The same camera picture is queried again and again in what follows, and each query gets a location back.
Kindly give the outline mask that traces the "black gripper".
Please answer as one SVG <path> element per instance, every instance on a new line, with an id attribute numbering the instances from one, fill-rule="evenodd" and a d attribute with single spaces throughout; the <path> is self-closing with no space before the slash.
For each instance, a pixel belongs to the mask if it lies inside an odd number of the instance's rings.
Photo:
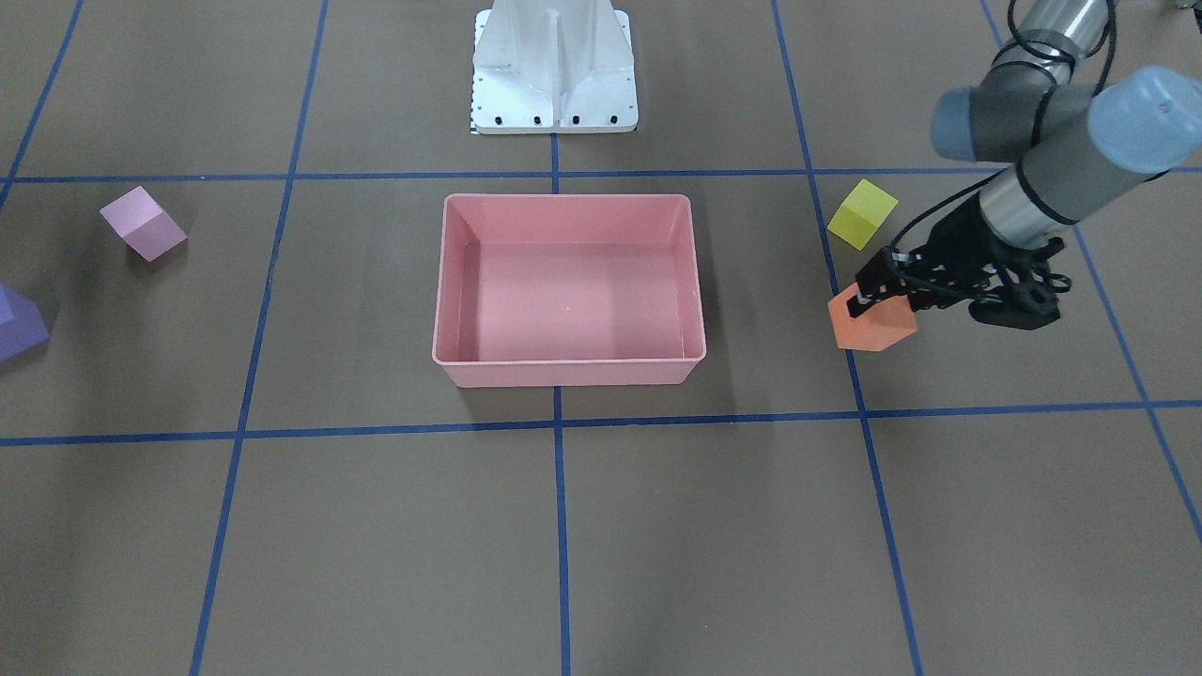
<path id="1" fill-rule="evenodd" d="M 1052 236 L 1036 249 L 1010 245 L 986 223 L 978 198 L 950 210 L 927 243 L 909 253 L 883 248 L 855 274 L 859 303 L 905 297 L 914 312 L 966 302 L 978 324 L 1040 330 L 1061 319 L 1057 296 L 1071 290 L 1069 275 L 1051 271 L 1065 248 Z M 920 281 L 911 287 L 904 277 Z"/>

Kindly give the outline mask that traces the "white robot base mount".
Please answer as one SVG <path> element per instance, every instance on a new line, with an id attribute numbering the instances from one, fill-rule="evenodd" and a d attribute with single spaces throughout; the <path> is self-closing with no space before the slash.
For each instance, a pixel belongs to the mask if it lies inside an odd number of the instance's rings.
<path id="1" fill-rule="evenodd" d="M 470 131 L 639 126 L 631 22 L 609 1 L 495 1 L 474 20 Z"/>

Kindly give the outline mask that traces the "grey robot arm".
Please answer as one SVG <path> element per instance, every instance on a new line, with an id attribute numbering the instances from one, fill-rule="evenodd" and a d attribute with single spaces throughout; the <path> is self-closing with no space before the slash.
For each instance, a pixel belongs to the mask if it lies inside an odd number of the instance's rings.
<path id="1" fill-rule="evenodd" d="M 910 312 L 966 303 L 978 324 L 1039 330 L 1060 318 L 1069 277 L 1049 269 L 1061 232 L 1200 149 L 1200 81 L 1146 66 L 1108 83 L 1073 82 L 1097 51 L 1117 49 L 1113 1 L 1039 1 L 978 85 L 947 91 L 932 113 L 940 158 L 1000 172 L 927 210 L 938 223 L 905 250 L 889 241 L 855 275 L 850 319 L 905 300 Z"/>

